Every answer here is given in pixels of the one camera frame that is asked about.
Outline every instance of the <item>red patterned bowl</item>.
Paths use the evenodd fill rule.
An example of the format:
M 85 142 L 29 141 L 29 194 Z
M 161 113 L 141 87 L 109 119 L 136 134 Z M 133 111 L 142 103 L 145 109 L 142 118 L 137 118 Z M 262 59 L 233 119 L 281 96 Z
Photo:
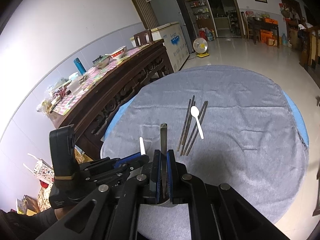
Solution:
M 118 60 L 118 59 L 121 59 L 123 55 L 124 55 L 124 48 L 119 48 L 111 54 L 111 58 Z

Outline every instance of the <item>person's hand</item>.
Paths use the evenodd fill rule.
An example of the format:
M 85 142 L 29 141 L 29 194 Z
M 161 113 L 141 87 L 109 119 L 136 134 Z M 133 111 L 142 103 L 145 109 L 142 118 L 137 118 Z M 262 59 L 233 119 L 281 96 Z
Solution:
M 56 215 L 56 218 L 60 220 L 63 218 L 71 209 L 73 206 L 70 207 L 63 207 L 63 208 L 58 208 L 54 210 L 54 214 Z

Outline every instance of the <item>pink tablecloth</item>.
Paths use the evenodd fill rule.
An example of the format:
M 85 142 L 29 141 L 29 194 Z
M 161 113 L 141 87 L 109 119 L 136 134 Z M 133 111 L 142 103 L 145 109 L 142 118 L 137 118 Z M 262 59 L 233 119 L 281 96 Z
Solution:
M 65 96 L 57 104 L 53 111 L 58 114 L 65 115 L 72 108 L 72 106 L 74 106 L 76 102 L 84 95 L 84 93 L 86 93 L 92 86 L 94 86 L 98 80 L 100 80 L 106 73 L 108 73 L 108 71 L 114 69 L 122 61 L 124 61 L 125 59 L 132 56 L 133 54 L 135 54 L 143 48 L 144 46 L 127 51 L 123 58 L 121 58 L 120 60 L 110 60 L 109 64 L 102 69 L 98 69 L 95 67 L 90 68 L 87 71 L 88 79 L 81 84 L 82 91 L 80 91 L 76 96 L 74 96 L 73 94 Z

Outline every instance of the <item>gray towel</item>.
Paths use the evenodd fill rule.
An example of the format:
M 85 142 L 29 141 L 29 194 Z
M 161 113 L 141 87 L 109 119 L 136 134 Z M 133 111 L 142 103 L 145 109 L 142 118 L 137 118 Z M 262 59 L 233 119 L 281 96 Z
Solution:
M 161 123 L 168 149 L 176 151 L 188 100 L 209 101 L 189 156 L 188 173 L 205 183 L 229 183 L 271 222 L 288 210 L 306 174 L 308 150 L 301 142 L 280 87 L 258 73 L 231 66 L 203 66 L 170 74 L 145 86 L 105 140 L 101 157 L 139 152 L 142 136 L 152 160 L 160 149 Z M 191 239 L 188 206 L 142 205 L 139 232 L 149 239 Z

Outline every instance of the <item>white plastic spoon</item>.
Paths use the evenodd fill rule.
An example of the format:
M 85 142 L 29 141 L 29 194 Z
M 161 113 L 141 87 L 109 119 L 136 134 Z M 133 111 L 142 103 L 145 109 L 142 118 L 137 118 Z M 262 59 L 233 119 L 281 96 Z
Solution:
M 198 131 L 199 131 L 199 134 L 200 134 L 200 137 L 201 139 L 203 139 L 203 131 L 202 131 L 202 128 L 201 128 L 201 125 L 200 125 L 200 122 L 199 122 L 199 109 L 196 107 L 196 106 L 192 106 L 191 107 L 191 115 L 196 119 L 197 121 L 197 126 L 198 126 Z
M 144 149 L 144 144 L 143 144 L 143 138 L 142 137 L 139 137 L 139 142 L 140 142 L 140 152 L 141 152 L 141 155 L 145 155 L 146 154 L 146 151 Z

